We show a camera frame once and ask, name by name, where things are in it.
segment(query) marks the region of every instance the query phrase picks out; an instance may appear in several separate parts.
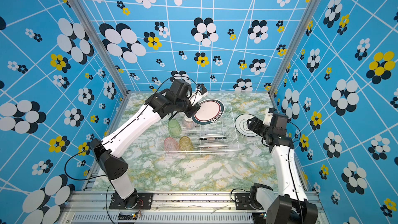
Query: yellow dot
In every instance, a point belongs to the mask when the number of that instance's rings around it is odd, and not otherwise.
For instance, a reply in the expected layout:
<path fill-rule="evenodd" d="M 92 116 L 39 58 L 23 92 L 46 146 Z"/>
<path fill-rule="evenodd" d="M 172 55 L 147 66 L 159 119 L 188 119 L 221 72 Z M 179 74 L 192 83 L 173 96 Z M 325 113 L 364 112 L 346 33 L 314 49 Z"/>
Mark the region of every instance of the yellow dot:
<path fill-rule="evenodd" d="M 385 69 L 383 67 L 378 67 L 375 69 L 375 74 L 376 75 L 382 75 L 384 73 Z"/>
<path fill-rule="evenodd" d="M 370 69 L 370 70 L 375 70 L 378 66 L 379 66 L 379 63 L 378 63 L 378 62 L 371 62 L 371 63 L 369 64 L 369 69 Z"/>
<path fill-rule="evenodd" d="M 391 61 L 394 58 L 394 52 L 388 51 L 384 54 L 384 61 Z"/>
<path fill-rule="evenodd" d="M 379 61 L 381 61 L 381 59 L 383 59 L 383 53 L 382 52 L 378 52 L 376 55 L 375 55 L 375 57 L 374 57 L 374 60 L 376 61 L 376 62 L 379 62 Z"/>
<path fill-rule="evenodd" d="M 388 61 L 384 64 L 385 70 L 392 70 L 394 67 L 395 67 L 395 62 L 393 61 Z"/>

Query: plate with red ring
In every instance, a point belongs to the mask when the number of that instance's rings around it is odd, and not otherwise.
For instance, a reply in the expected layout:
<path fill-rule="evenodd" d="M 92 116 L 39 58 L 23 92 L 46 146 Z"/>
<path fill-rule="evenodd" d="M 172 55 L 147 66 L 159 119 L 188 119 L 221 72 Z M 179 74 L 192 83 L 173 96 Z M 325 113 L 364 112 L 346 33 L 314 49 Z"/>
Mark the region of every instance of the plate with red ring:
<path fill-rule="evenodd" d="M 200 109 L 192 116 L 197 124 L 211 124 L 219 120 L 224 113 L 224 104 L 218 99 L 207 99 L 199 103 Z"/>

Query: dish rack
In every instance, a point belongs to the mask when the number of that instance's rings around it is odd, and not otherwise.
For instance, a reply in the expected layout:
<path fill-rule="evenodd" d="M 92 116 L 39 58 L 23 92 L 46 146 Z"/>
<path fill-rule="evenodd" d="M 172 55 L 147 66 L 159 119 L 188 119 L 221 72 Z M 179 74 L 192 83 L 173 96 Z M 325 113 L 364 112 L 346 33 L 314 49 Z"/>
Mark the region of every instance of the dish rack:
<path fill-rule="evenodd" d="M 211 124 L 207 125 L 197 125 L 191 129 L 186 128 L 182 124 L 182 120 L 184 119 L 184 113 L 179 112 L 174 119 L 178 121 L 181 126 L 181 134 L 177 137 L 172 136 L 177 142 L 179 142 L 180 138 L 183 136 L 187 136 L 191 139 L 193 144 L 192 151 L 179 151 L 179 152 L 168 152 L 164 149 L 164 140 L 168 137 L 169 131 L 167 127 L 168 118 L 165 117 L 160 120 L 159 133 L 156 142 L 156 152 L 167 153 L 167 154 L 226 154 L 232 151 L 239 150 L 239 142 L 238 135 L 236 133 L 234 114 L 232 112 L 232 105 L 230 103 L 224 104 L 224 113 L 222 116 Z M 202 137 L 207 134 L 219 134 L 226 136 L 228 138 L 222 140 L 199 140 L 197 138 Z M 208 143 L 208 142 L 220 142 L 228 145 L 228 147 L 218 147 L 218 148 L 198 148 L 199 145 Z"/>

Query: marble tabletop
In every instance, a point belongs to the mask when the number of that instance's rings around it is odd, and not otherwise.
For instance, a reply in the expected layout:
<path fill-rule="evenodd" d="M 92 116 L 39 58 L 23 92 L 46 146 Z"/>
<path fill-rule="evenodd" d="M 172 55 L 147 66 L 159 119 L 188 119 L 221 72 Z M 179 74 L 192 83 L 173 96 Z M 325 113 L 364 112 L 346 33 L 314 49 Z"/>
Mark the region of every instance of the marble tabletop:
<path fill-rule="evenodd" d="M 132 93 L 119 126 L 142 106 L 148 93 Z M 267 93 L 209 93 L 205 99 L 219 99 L 232 105 L 234 118 L 250 113 L 263 118 L 272 107 Z M 261 138 L 238 133 L 239 151 L 224 155 L 166 155 L 155 152 L 159 122 L 148 128 L 123 155 L 128 175 L 138 191 L 230 191 L 249 190 L 261 183 L 278 190 L 274 161 Z M 110 185 L 105 177 L 96 179 L 92 190 Z"/>

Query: blue wall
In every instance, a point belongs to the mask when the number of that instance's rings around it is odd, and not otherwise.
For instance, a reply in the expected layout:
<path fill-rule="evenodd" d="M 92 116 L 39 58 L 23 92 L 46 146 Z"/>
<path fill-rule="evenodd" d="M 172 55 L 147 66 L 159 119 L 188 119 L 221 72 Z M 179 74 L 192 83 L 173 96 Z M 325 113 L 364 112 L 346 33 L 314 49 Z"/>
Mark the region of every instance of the blue wall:
<path fill-rule="evenodd" d="M 0 0 L 0 223 L 56 221 L 83 184 L 65 162 L 104 136 L 120 105 L 78 23 L 67 0 Z M 93 160 L 73 158 L 68 173 L 85 178 Z"/>
<path fill-rule="evenodd" d="M 114 43 L 105 41 L 132 91 L 151 91 L 169 77 L 184 74 L 211 91 L 265 91 L 309 1 L 81 0 L 101 40 L 112 38 L 110 33 L 100 31 L 101 26 L 105 29 L 125 24 L 142 45 L 130 51 L 129 43 L 120 35 Z M 207 29 L 202 28 L 207 30 L 205 41 L 197 34 L 200 21 L 205 24 L 199 29 L 207 25 Z M 258 32 L 257 39 L 257 34 L 250 37 L 253 31 Z M 122 47 L 128 54 L 123 57 Z M 146 54 L 139 54 L 143 49 Z M 246 83 L 238 85 L 237 80 Z"/>
<path fill-rule="evenodd" d="M 332 224 L 398 223 L 397 6 L 322 0 L 275 97 Z"/>

